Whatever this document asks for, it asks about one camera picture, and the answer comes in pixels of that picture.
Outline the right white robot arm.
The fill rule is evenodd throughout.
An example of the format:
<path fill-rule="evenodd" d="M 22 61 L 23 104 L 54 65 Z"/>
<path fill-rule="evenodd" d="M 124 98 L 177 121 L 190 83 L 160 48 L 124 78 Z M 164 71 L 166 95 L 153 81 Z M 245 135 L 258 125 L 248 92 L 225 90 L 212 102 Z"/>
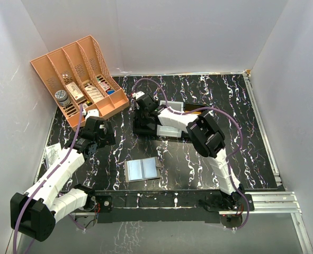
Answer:
<path fill-rule="evenodd" d="M 223 209 L 235 210 L 242 203 L 244 187 L 236 178 L 227 159 L 225 135 L 207 107 L 194 111 L 177 111 L 160 104 L 144 92 L 132 94 L 133 132 L 141 135 L 189 139 L 196 152 L 206 157 L 219 183 Z"/>

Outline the grey leather card holder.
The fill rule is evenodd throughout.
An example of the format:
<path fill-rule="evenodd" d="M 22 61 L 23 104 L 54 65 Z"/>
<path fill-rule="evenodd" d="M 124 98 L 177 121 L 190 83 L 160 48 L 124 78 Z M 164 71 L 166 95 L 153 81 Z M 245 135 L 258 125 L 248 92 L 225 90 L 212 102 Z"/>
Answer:
<path fill-rule="evenodd" d="M 157 157 L 125 161 L 125 180 L 130 183 L 160 178 L 161 167 Z"/>

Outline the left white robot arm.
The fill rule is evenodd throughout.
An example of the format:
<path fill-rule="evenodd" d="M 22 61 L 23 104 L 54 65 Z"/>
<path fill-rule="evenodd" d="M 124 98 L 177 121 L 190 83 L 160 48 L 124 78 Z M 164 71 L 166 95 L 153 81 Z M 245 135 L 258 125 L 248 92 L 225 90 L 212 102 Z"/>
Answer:
<path fill-rule="evenodd" d="M 73 173 L 98 149 L 115 144 L 110 122 L 98 110 L 86 113 L 85 126 L 77 127 L 73 140 L 58 154 L 45 174 L 23 194 L 10 200 L 11 228 L 40 242 L 51 235 L 55 225 L 76 209 L 91 211 L 96 205 L 94 190 L 77 184 L 58 196 Z"/>

